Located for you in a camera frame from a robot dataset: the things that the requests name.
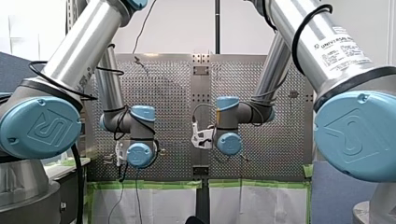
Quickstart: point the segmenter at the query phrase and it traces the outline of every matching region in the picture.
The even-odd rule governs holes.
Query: metal part
[[[65,212],[67,208],[67,204],[66,203],[61,203],[61,213]]]
[[[121,26],[122,11],[117,7],[123,4],[117,2],[92,0],[42,70],[43,74],[83,91],[108,43]]]
[[[201,164],[209,164],[210,178],[239,178],[239,157],[228,159],[216,148],[202,150],[193,146],[191,113],[200,103],[214,105],[218,96],[237,95],[241,101],[248,101],[260,78],[265,56],[191,57],[160,54],[137,57],[148,73],[134,63],[134,55],[117,55],[119,69],[125,72],[120,77],[124,101],[127,105],[152,105],[156,108],[156,138],[160,141],[161,148],[166,150],[164,157],[159,157],[140,174],[142,178],[160,181],[191,180],[191,167]],[[210,61],[209,76],[194,76],[192,68],[200,65],[203,60],[205,63]],[[96,94],[98,89],[95,78],[92,81],[93,94]],[[300,93],[297,98],[289,98],[291,90]],[[312,95],[312,88],[296,68],[291,66],[288,78],[279,89],[275,120],[260,128],[251,124],[239,126],[243,153],[250,159],[250,162],[244,162],[243,165],[244,178],[304,180],[302,165],[311,162],[312,156],[312,134],[309,133],[312,132],[313,121],[313,103],[306,101],[306,95]],[[87,133],[87,137],[94,137],[95,146],[88,155],[94,158],[88,168],[89,181],[115,180],[118,178],[118,169],[103,164],[105,155],[114,154],[116,143],[113,134],[99,126],[99,118],[103,114],[101,103],[92,102],[92,108],[87,108],[87,113],[91,113],[90,110],[92,114],[88,117],[92,118],[93,132]],[[202,130],[216,122],[216,113],[210,107],[201,106],[196,111],[196,118],[199,122],[198,130]],[[134,169],[129,169],[127,179],[133,178]]]
[[[210,149],[212,148],[212,138],[213,132],[215,131],[214,127],[208,127],[206,130],[198,131],[198,121],[192,123],[192,138],[191,142],[194,147],[200,149]]]
[[[264,61],[264,56],[211,55],[212,101],[223,95],[237,95],[241,102],[248,101]],[[301,94],[290,99],[290,90]],[[278,92],[275,119],[261,127],[239,125],[242,153],[250,162],[239,157],[229,159],[217,150],[210,150],[209,178],[304,180],[301,167],[311,162],[313,122],[313,103],[306,101],[306,95],[312,95],[312,88],[291,65]],[[216,113],[212,113],[211,120],[216,121]]]
[[[370,202],[353,207],[354,224],[391,224],[396,221],[396,184],[380,183]]]
[[[81,15],[84,8],[87,6],[87,0],[67,0],[66,1],[66,33],[68,33],[73,25],[76,23],[77,18]]]
[[[105,50],[105,54],[99,62],[99,67],[117,70],[117,61],[113,46],[109,46],[107,50]],[[96,80],[103,110],[123,108],[124,102],[119,76],[113,72],[97,69]]]
[[[307,14],[319,6],[319,1],[273,0],[265,1],[265,4],[268,15],[291,49],[297,29]],[[321,104],[326,101],[321,99],[325,93],[345,83],[349,87],[357,86],[360,83],[349,80],[375,68],[347,31],[332,21],[327,11],[320,12],[306,25],[298,42],[297,56]]]
[[[396,222],[396,183],[379,183],[370,200],[370,224]]]
[[[290,55],[290,50],[283,37],[276,33],[256,90],[251,97],[252,101],[270,104],[276,99],[276,88],[278,88],[288,73]]]
[[[194,175],[209,175],[209,167],[206,166],[194,166],[192,167],[192,173]]]
[[[208,76],[209,75],[209,67],[208,66],[194,66],[193,74],[197,76]]]
[[[216,101],[211,101],[211,67],[210,61],[212,60],[212,55],[209,54],[193,54],[192,57],[189,57],[189,63],[192,67],[203,66],[209,67],[209,76],[196,76],[193,71],[191,73],[191,78],[189,80],[189,85],[191,88],[190,95],[190,114],[192,115],[193,110],[199,104],[213,104]],[[208,119],[209,114],[215,113],[210,107],[201,106],[195,112],[195,118],[198,120],[198,130],[204,130],[209,125],[214,125],[215,123],[210,122]],[[191,149],[191,162],[193,165],[208,165],[209,164],[209,152],[208,150],[201,150],[200,148],[195,147],[193,144],[190,144]]]
[[[41,161],[14,161],[0,164],[0,210],[49,189],[49,179]]]
[[[166,155],[158,157],[139,177],[161,181],[191,180],[191,56],[136,56],[148,73],[141,65],[134,63],[134,55],[117,55],[118,68],[125,72],[120,77],[124,103],[155,107],[155,137],[160,141],[161,148],[166,150]],[[92,84],[93,94],[96,94],[98,88],[95,78]],[[99,126],[102,114],[101,102],[92,102],[92,114],[89,117],[92,118],[93,133],[87,133],[93,135],[95,140],[95,147],[89,155],[95,158],[88,168],[91,181],[118,178],[118,169],[103,164],[103,156],[114,154],[116,143],[113,133]],[[135,169],[128,169],[126,176],[127,179],[135,178]]]
[[[58,224],[61,223],[61,192],[57,182],[48,183],[48,190],[28,200],[0,206],[2,224]]]

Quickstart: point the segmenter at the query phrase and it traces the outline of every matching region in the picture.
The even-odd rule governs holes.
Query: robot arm
[[[159,154],[158,141],[154,139],[155,109],[147,105],[134,105],[132,108],[125,105],[120,86],[120,74],[109,72],[109,69],[113,71],[117,69],[114,45],[108,46],[99,62],[99,72],[96,74],[104,111],[100,118],[100,125],[105,131],[114,133],[114,140],[120,140],[117,133],[122,133],[121,137],[126,133],[131,135],[131,145],[123,156],[119,156],[122,154],[121,150],[116,150],[118,164],[120,164],[119,159],[122,159],[135,168],[146,168]]]
[[[361,180],[395,181],[396,92],[388,83],[395,83],[396,67],[375,66],[332,20],[330,5],[318,0],[250,2],[274,23],[276,38],[283,39],[276,52],[290,50],[318,95],[314,137],[327,161]]]
[[[0,104],[2,155],[46,159],[75,144],[81,129],[79,96],[86,96],[81,92],[101,58],[101,66],[116,66],[108,44],[117,29],[127,25],[132,15],[146,3],[139,0],[90,1],[46,66],[41,72],[36,71],[40,77],[25,79],[7,102]],[[98,78],[106,129],[113,133],[130,133],[133,145],[139,146],[135,154],[151,150],[154,109],[133,106],[125,110],[118,77],[102,73]]]

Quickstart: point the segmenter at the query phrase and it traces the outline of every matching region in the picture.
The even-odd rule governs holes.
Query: robot logo
[[[58,147],[70,129],[72,120],[53,110],[43,111],[30,129],[28,136],[36,141]]]

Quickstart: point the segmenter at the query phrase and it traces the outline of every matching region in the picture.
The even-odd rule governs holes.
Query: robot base
[[[358,203],[353,207],[353,224],[370,224],[370,202]]]
[[[353,208],[353,224],[396,223],[396,183],[379,183],[370,202]]]
[[[61,223],[60,185],[52,182],[44,195],[0,207],[0,220],[2,224]]]

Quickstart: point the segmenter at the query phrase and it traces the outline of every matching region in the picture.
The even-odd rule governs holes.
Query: green tape
[[[314,164],[306,164],[303,165],[304,168],[304,175],[306,178],[311,178],[312,174],[314,173]]]
[[[88,224],[92,224],[92,209],[93,209],[93,192],[94,188],[92,188],[91,184],[87,185],[87,208],[88,208]]]
[[[308,183],[309,185],[306,193],[306,224],[311,223],[311,209],[312,209],[312,203],[311,203],[312,185],[310,182]]]
[[[92,189],[122,189],[122,184],[118,181],[107,182],[90,182],[89,187]],[[125,180],[123,182],[125,189],[135,189],[134,180]],[[175,182],[154,182],[138,180],[138,189],[198,189],[201,187],[201,181],[175,181]]]
[[[209,180],[210,188],[235,188],[240,186],[241,186],[240,180],[237,179]],[[243,179],[242,186],[263,187],[263,188],[273,188],[273,189],[307,189],[310,186],[310,183]]]

